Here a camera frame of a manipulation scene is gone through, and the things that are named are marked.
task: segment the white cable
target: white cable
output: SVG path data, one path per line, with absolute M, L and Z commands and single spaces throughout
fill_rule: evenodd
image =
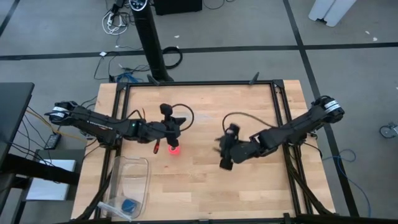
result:
M 124 32 L 127 30 L 127 24 L 123 24 L 122 16 L 119 15 L 119 25 L 118 25 L 118 26 L 115 26 L 115 28 L 112 28 L 112 26 L 108 26 L 108 25 L 107 25 L 107 28 L 108 28 L 108 31 L 107 31 L 107 30 L 105 29 L 105 26 L 104 26 L 104 21 L 105 21 L 105 19 L 106 19 L 107 16 L 111 16 L 111 12 L 106 13 L 106 15 L 102 18 L 102 29 L 104 30 L 104 32 L 105 32 L 106 34 L 109 34 L 109 35 L 119 35 L 119 34 L 124 33 Z

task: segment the blue sponge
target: blue sponge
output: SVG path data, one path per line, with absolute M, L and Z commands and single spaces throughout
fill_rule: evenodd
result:
M 125 199 L 122 204 L 122 211 L 132 213 L 137 207 L 137 202 L 131 199 Z

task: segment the black box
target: black box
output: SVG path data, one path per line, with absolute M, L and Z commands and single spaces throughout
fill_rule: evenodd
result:
M 154 0 L 156 14 L 163 16 L 181 12 L 201 11 L 202 0 Z

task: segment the black desk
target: black desk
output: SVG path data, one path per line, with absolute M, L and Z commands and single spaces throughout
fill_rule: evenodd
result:
M 33 83 L 0 83 L 0 164 L 3 164 L 10 144 L 25 114 L 32 96 Z M 10 187 L 16 183 L 15 173 L 0 175 L 0 213 L 6 203 Z
M 0 83 L 0 213 L 11 188 L 26 189 L 30 177 L 77 185 L 79 173 L 9 153 L 34 88 L 33 83 Z M 16 177 L 16 174 L 28 176 Z

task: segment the red object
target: red object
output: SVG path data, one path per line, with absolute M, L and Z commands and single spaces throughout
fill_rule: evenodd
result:
M 159 150 L 159 143 L 160 143 L 160 140 L 157 140 L 155 147 L 154 147 L 154 154 L 157 154 L 157 151 Z
M 169 146 L 169 153 L 172 155 L 180 154 L 180 146 L 177 146 L 175 148 L 173 148 L 172 146 Z

